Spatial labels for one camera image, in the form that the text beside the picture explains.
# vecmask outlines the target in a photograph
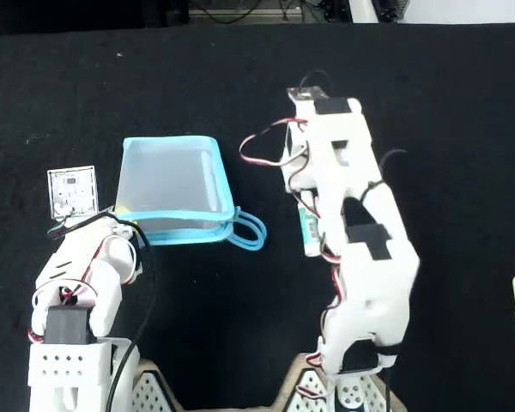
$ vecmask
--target blue trim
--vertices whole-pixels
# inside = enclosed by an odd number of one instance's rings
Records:
[[[134,142],[145,143],[179,143],[179,142],[192,142],[195,145],[209,145],[214,175],[215,186],[217,188],[217,195],[219,197],[221,209],[223,212],[208,212],[197,210],[149,210],[149,211],[130,211],[118,213],[118,217],[130,221],[138,221],[143,219],[158,219],[158,218],[172,218],[172,219],[186,219],[186,220],[206,220],[206,221],[231,221],[234,217],[235,209],[233,203],[233,196],[225,174],[225,167],[221,160],[220,148],[217,141],[209,136],[171,136],[171,137],[127,137],[124,139],[124,155],[122,163],[129,146]]]
[[[233,233],[233,223],[228,222],[216,229],[174,229],[145,233],[151,245],[188,245],[219,242]]]
[[[267,227],[256,216],[243,212],[238,207],[234,223],[249,227],[256,234],[257,238],[255,240],[246,239],[233,232],[227,237],[229,242],[247,251],[258,251],[264,247],[265,239],[267,239]]]

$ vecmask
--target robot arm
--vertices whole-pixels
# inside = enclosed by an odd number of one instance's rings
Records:
[[[377,373],[397,358],[419,258],[382,180],[360,102],[318,87],[290,88],[288,96],[296,121],[280,161],[286,191],[313,199],[301,203],[318,221],[320,253],[335,265],[338,291],[313,357],[331,379]],[[355,203],[364,209],[355,213],[348,207]]]
[[[76,224],[76,218],[66,223]],[[131,227],[102,217],[67,233],[39,274],[29,331],[34,343],[28,372],[31,412],[105,409],[112,377],[131,344],[105,336],[122,300],[121,284],[132,283],[141,272],[132,236]],[[137,348],[128,356],[114,393],[114,411],[131,407]]]

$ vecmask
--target black wire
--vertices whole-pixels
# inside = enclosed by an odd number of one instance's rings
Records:
[[[396,155],[397,153],[408,153],[406,150],[402,149],[402,148],[392,148],[391,150],[388,150],[383,156],[381,156],[381,159],[379,160],[379,163],[378,163],[378,169],[379,169],[379,172],[382,174],[384,174],[384,168],[385,168],[385,163],[389,160],[390,157],[392,157],[393,155]]]
[[[305,76],[301,78],[300,85],[298,86],[298,94],[301,93],[301,88],[303,88],[303,85],[306,84],[307,80],[311,78],[313,75],[323,75],[326,81],[328,82],[328,92],[331,92],[332,90],[332,81],[330,80],[330,76],[328,76],[328,73],[326,73],[322,69],[313,69],[309,73],[307,73]]]
[[[385,382],[385,410],[391,412],[391,377],[390,369],[384,369],[384,382]]]
[[[379,174],[383,176],[384,169],[385,169],[385,163],[389,160],[390,157],[393,155],[396,155],[397,153],[408,153],[406,150],[403,150],[401,148],[392,148],[391,150],[388,150],[383,156],[381,156],[381,159],[378,163],[378,169]],[[364,203],[364,199],[367,197],[368,192],[373,191],[378,186],[384,184],[385,181],[383,179],[377,181],[377,182],[369,182],[368,187],[362,192],[362,195],[360,195],[360,202]]]
[[[278,7],[282,13],[282,19],[284,21],[288,21],[288,15],[286,14],[286,10],[282,7],[282,0],[278,0]]]
[[[364,199],[367,197],[368,192],[373,191],[375,188],[384,183],[384,180],[379,180],[378,182],[369,182],[368,187],[362,192],[362,195],[360,195],[360,202],[364,203]]]
[[[114,375],[114,378],[112,379],[111,383],[111,389],[109,390],[109,396],[106,400],[106,407],[105,412],[111,412],[112,409],[112,400],[114,398],[114,393],[117,389],[118,382],[120,380],[120,375],[122,374],[122,371],[124,370],[124,367],[126,366],[126,363],[128,362],[128,359],[130,358],[131,353],[133,352],[134,348],[136,347],[137,343],[139,342],[143,332],[145,331],[145,328],[147,327],[147,323],[149,322],[151,315],[153,314],[153,310],[155,309],[156,305],[156,299],[157,299],[157,286],[158,286],[158,272],[156,270],[156,262],[155,262],[155,255],[152,252],[151,244],[148,242],[147,236],[145,236],[145,233],[143,230],[136,224],[131,221],[123,221],[117,216],[113,215],[112,213],[109,213],[107,211],[99,212],[97,215],[93,215],[89,219],[85,221],[81,221],[79,223],[76,223],[72,227],[65,227],[64,230],[60,231],[60,233],[54,238],[58,239],[66,235],[67,233],[74,232],[75,230],[78,230],[82,227],[85,227],[89,225],[90,223],[93,223],[94,221],[98,221],[102,217],[110,217],[114,219],[118,224],[126,225],[134,228],[141,237],[143,244],[145,245],[145,249],[148,253],[149,261],[150,261],[150,269],[152,273],[151,281],[153,283],[152,288],[153,292],[151,294],[151,300],[148,304],[147,312],[145,313],[145,316],[143,317],[143,321],[140,323],[139,328],[137,328],[136,334],[131,340],[130,346],[126,349],[126,353],[122,357],[122,360],[118,364],[117,372]]]
[[[241,21],[242,19],[247,17],[252,11],[254,11],[255,9],[258,8],[259,4],[261,4],[262,1],[263,0],[256,0],[254,5],[251,6],[244,14],[238,15],[238,16],[236,16],[235,18],[233,18],[231,20],[221,20],[221,19],[218,19],[217,17],[212,15],[208,10],[206,10],[203,6],[201,6],[199,3],[197,3],[197,2],[195,2],[193,0],[189,0],[189,3],[192,4],[193,7],[196,7],[197,9],[202,11],[205,15],[207,15],[211,20],[215,21],[216,23],[219,23],[219,24],[233,24],[233,23],[236,23],[237,21]]]
[[[302,3],[307,6],[307,9],[311,12],[311,15],[313,17],[313,19],[315,19],[315,21],[321,21],[317,15],[315,15],[315,11],[313,10],[313,7],[316,7],[317,9],[320,9],[319,6],[314,6],[312,4],[309,4],[308,2],[306,2],[305,0],[302,1]]]
[[[301,22],[306,22],[306,11],[303,9],[303,5],[305,4],[304,0],[300,0],[300,12],[301,12]]]

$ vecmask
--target blue handle loop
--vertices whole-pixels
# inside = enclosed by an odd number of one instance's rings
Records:
[[[233,233],[227,237],[229,242],[247,251],[258,251],[264,247],[265,239],[267,238],[267,227],[265,227],[264,223],[256,216],[243,212],[240,210],[240,207],[237,206],[233,223],[239,223],[240,225],[250,228],[256,234],[257,239],[246,239],[233,231]]]

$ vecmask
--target black fabric surface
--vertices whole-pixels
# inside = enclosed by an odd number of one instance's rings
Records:
[[[260,216],[262,251],[161,247],[160,300],[140,351],[186,408],[270,404],[313,351],[334,291],[304,258],[279,170],[238,158],[244,136],[289,116],[285,88],[326,70],[360,99],[421,257],[393,390],[410,411],[515,411],[515,25],[211,27],[0,38],[0,410],[27,410],[33,280],[45,239],[45,171],[95,165],[114,202],[127,136],[219,140],[236,204]],[[276,158],[283,130],[255,148]],[[167,176],[156,177],[160,185]],[[149,294],[124,291],[116,336]]]

